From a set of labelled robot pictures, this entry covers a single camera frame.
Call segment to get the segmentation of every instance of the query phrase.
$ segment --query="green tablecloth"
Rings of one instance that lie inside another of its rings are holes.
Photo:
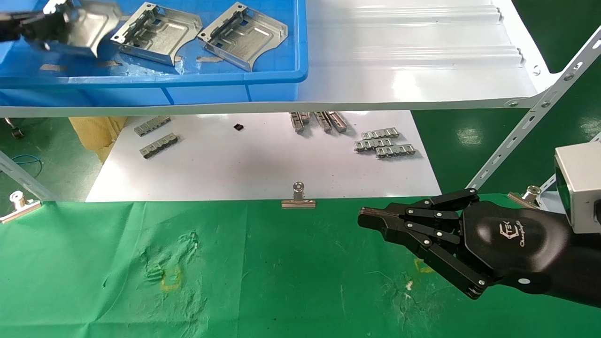
[[[510,205],[502,195],[486,199]],[[478,301],[357,226],[405,199],[47,203],[0,226],[0,337],[577,337],[601,311]]]

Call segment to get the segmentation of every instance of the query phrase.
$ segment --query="stamped metal part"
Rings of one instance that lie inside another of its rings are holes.
[[[330,118],[328,117],[328,113],[324,111],[316,111],[315,118],[319,125],[323,128],[323,131],[329,133],[332,131],[332,122],[330,122]]]
[[[303,124],[303,120],[299,112],[291,112],[290,121],[292,121],[294,131],[296,131],[297,133],[300,133],[305,129],[305,125]]]
[[[328,111],[328,117],[330,118],[330,122],[339,133],[343,133],[346,131],[347,124],[346,121],[340,116],[340,113],[337,111]]]
[[[171,121],[171,116],[160,115],[148,122],[144,122],[143,124],[133,128],[133,131],[135,131],[136,134],[138,134],[138,136],[142,137],[148,134],[149,132],[157,129],[158,127],[163,126],[169,121]]]
[[[146,159],[151,158],[152,156],[159,153],[161,150],[170,147],[171,145],[177,143],[178,137],[176,134],[171,133],[165,137],[158,139],[152,144],[140,149],[140,154]]]
[[[367,152],[369,150],[374,150],[378,147],[390,147],[393,146],[392,140],[389,138],[380,138],[378,140],[362,140],[355,141],[355,151],[356,152]]]
[[[396,156],[411,156],[415,155],[415,148],[411,144],[403,144],[400,146],[387,146],[376,148],[377,158],[387,158]]]
[[[65,29],[50,41],[32,41],[43,51],[98,57],[98,45],[121,18],[115,2],[78,0],[50,0],[42,9],[44,14],[64,13]]]
[[[177,51],[202,28],[197,15],[145,2],[111,41],[123,53],[173,66]]]
[[[309,123],[310,119],[311,119],[310,112],[300,112],[300,120],[302,121],[302,123],[307,124],[307,123]]]
[[[397,128],[392,127],[361,133],[361,138],[363,140],[372,140],[385,137],[397,138],[399,135],[401,135],[401,133],[398,132]]]
[[[261,54],[286,37],[287,25],[239,2],[198,34],[206,50],[247,72]]]

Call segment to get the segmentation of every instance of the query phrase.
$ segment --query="perforated steel bracket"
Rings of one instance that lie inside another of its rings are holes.
[[[239,2],[233,4],[198,38],[209,52],[247,72],[261,54],[288,37],[288,26]]]
[[[466,188],[480,189],[507,156],[530,133],[534,126],[553,108],[566,91],[580,78],[601,54],[601,27],[568,63],[558,80],[542,95],[542,98],[521,119],[509,136],[486,161]]]
[[[111,37],[122,53],[175,65],[175,54],[203,28],[198,15],[145,2]]]

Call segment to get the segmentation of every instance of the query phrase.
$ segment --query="yellow tape mark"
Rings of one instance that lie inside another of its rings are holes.
[[[168,277],[175,276],[175,282],[173,284],[167,284]],[[160,289],[161,291],[169,292],[174,290],[179,290],[182,286],[182,270],[179,267],[176,267],[172,271],[165,271],[163,273],[163,277],[160,280]]]
[[[431,267],[427,266],[426,264],[424,264],[424,265],[425,265],[425,267],[423,267],[423,268],[420,268],[420,267],[419,267],[419,264],[420,264],[420,263],[423,263],[423,262],[424,262],[424,260],[423,260],[423,259],[415,258],[415,259],[413,260],[413,263],[415,264],[415,269],[416,269],[417,271],[419,271],[419,272],[423,273],[423,274],[431,274],[431,273],[433,273],[433,272],[434,272],[434,269],[432,269]]]

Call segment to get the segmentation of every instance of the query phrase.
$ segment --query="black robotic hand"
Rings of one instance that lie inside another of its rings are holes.
[[[404,245],[472,299],[502,284],[601,307],[601,235],[574,234],[563,214],[500,207],[466,189],[364,207],[358,223]]]

